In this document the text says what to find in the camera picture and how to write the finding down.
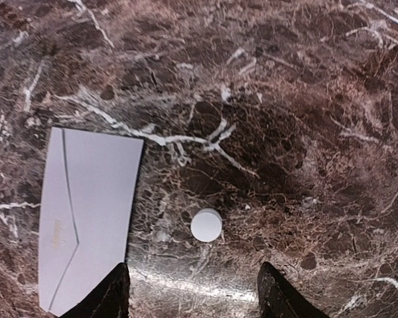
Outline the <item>white glue stick cap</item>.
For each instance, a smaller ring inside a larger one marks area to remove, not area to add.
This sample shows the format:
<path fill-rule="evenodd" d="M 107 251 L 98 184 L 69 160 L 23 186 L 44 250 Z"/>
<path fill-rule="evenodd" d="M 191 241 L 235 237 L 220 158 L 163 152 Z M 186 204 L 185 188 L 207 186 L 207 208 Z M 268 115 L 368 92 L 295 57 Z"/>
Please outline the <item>white glue stick cap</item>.
<path fill-rule="evenodd" d="M 212 242 L 222 233 L 222 218 L 214 209 L 201 209 L 192 218 L 190 231 L 196 240 Z"/>

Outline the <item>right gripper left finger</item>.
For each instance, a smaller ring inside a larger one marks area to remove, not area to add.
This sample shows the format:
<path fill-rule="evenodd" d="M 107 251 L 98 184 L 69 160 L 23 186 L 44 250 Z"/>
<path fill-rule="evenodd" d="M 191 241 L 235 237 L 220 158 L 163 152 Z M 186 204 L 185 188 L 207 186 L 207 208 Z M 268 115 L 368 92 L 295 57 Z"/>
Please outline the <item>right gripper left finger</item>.
<path fill-rule="evenodd" d="M 79 304 L 63 318 L 128 318 L 129 269 L 119 263 Z"/>

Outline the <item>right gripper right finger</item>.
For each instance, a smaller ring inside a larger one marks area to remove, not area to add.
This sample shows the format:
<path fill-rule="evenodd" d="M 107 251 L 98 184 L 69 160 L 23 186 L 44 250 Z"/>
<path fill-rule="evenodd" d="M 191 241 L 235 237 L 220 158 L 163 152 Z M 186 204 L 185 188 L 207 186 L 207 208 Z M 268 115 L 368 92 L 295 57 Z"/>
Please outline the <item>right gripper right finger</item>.
<path fill-rule="evenodd" d="M 329 318 L 307 301 L 270 263 L 262 263 L 257 276 L 260 317 Z"/>

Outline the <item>grey envelope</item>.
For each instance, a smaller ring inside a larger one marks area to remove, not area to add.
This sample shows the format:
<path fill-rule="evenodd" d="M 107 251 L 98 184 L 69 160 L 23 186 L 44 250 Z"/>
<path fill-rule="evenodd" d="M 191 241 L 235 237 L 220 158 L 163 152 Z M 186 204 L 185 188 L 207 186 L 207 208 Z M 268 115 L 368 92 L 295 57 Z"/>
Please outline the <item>grey envelope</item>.
<path fill-rule="evenodd" d="M 40 307 L 62 316 L 125 260 L 143 141 L 54 127 L 42 183 Z"/>

